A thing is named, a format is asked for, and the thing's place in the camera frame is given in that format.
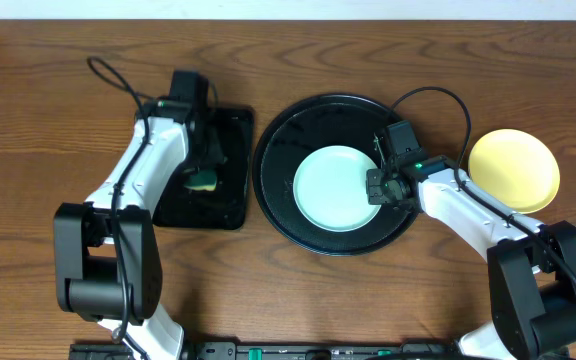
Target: large black round plate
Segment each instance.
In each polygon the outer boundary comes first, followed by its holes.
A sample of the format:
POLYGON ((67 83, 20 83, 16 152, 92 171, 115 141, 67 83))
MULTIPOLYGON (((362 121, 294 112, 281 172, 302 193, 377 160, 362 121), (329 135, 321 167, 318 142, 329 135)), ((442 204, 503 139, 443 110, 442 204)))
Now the large black round plate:
MULTIPOLYGON (((389 244, 412 224, 417 213, 382 206, 363 227, 331 232, 308 221, 293 195, 297 168, 308 155, 323 147, 349 146, 379 164, 373 139, 377 131, 389 125, 387 113, 387 107, 363 97, 321 95, 289 107, 268 126, 255 151, 253 186, 261 209, 277 230, 314 252, 357 255, 389 244)), ((400 118, 394 114, 390 120, 400 118)))

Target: wood grain surface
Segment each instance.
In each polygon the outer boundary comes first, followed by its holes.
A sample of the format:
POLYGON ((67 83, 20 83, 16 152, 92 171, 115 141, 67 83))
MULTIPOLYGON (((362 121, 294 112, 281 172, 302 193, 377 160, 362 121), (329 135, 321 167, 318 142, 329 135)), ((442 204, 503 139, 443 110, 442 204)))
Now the wood grain surface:
MULTIPOLYGON (((73 342, 109 340, 59 310, 54 284, 55 210, 95 190, 132 134, 135 105, 89 72, 93 54, 154 95, 174 68, 200 70, 224 102, 254 107, 255 142, 310 95, 389 103, 447 87, 469 105, 474 139, 516 128, 553 151, 561 187, 535 216, 576 225, 576 23, 0 21, 0 359, 65 359, 73 342)), ((456 156, 464 120, 450 99, 418 95, 401 113, 431 154, 456 156)), ((375 253, 320 256, 275 231, 251 191, 241 230, 156 234, 162 302, 191 339, 391 343, 490 319, 484 261, 424 216, 375 253)))

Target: white wall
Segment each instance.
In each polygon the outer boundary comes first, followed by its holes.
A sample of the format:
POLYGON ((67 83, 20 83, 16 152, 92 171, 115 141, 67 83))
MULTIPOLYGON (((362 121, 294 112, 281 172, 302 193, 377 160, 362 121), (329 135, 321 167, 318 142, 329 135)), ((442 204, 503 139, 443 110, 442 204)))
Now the white wall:
POLYGON ((0 0, 0 19, 576 20, 576 0, 0 0))

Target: plate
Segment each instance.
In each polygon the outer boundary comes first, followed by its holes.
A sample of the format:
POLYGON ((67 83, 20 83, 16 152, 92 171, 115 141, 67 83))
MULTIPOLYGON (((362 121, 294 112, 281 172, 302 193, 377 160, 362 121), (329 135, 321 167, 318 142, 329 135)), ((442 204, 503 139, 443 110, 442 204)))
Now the plate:
POLYGON ((522 214, 546 207, 559 190, 559 166, 536 137, 502 129, 483 136, 468 161, 480 188, 522 214))
POLYGON ((366 171, 375 169, 366 154, 348 146, 319 149, 299 165, 293 192, 299 211, 328 231, 350 231, 370 222, 380 206, 368 204, 366 171))
MULTIPOLYGON (((417 212, 382 206, 363 226, 359 226, 363 223, 360 220, 356 223, 359 227, 344 227, 307 215, 311 210, 300 210, 299 206, 304 204, 297 204, 294 193, 299 167, 320 149, 349 147, 367 156, 372 163, 380 163, 374 134, 401 120, 396 114, 388 114, 389 109, 383 104, 350 94, 310 97, 281 112, 262 134, 252 165, 255 195, 268 221, 298 245, 326 255, 375 251, 408 229, 417 212)), ((326 176, 331 181, 338 178, 335 173, 326 176)), ((367 203, 365 187, 363 194, 367 203)))

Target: green sponge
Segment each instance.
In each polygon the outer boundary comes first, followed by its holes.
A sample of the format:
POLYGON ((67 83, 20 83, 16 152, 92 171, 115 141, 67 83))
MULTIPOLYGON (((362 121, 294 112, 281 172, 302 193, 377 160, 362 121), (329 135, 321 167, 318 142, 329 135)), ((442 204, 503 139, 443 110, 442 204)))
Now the green sponge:
POLYGON ((215 191, 217 188, 217 173, 215 170, 201 170, 197 174, 191 175, 184 187, 195 191, 215 191))

